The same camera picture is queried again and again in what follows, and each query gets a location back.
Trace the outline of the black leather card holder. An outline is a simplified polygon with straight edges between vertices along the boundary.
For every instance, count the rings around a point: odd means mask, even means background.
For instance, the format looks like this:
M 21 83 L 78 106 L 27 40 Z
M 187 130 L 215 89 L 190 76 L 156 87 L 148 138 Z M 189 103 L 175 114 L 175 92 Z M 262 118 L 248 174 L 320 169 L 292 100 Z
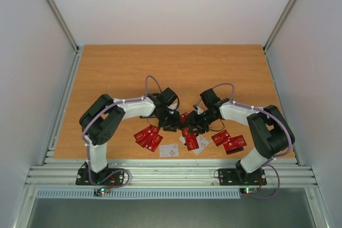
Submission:
M 139 116 L 140 119 L 153 119 L 157 118 L 155 115 L 141 115 Z

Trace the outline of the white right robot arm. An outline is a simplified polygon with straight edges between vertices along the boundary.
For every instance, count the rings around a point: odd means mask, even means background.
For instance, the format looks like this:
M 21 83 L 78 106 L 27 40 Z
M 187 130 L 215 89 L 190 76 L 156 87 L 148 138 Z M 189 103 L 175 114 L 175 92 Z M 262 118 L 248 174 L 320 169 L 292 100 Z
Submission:
M 233 180 L 238 184 L 250 182 L 272 158 L 288 154 L 295 137 L 277 106 L 254 107 L 240 104 L 231 98 L 220 99 L 213 89 L 200 94 L 207 110 L 200 112 L 197 106 L 186 121 L 190 132 L 203 134 L 217 120 L 235 121 L 248 126 L 253 148 L 239 160 L 234 169 Z

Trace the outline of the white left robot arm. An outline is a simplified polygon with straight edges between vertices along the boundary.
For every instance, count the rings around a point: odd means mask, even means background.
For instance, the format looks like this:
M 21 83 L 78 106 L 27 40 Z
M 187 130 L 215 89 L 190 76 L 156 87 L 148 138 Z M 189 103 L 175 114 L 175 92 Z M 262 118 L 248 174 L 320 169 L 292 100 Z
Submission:
M 180 126 L 180 100 L 171 89 L 160 93 L 146 93 L 138 98 L 115 99 L 101 95 L 81 116 L 79 124 L 87 149 L 85 168 L 92 185 L 106 182 L 110 175 L 106 158 L 107 142 L 113 137 L 121 121 L 134 117 L 155 117 L 165 131 L 176 132 Z

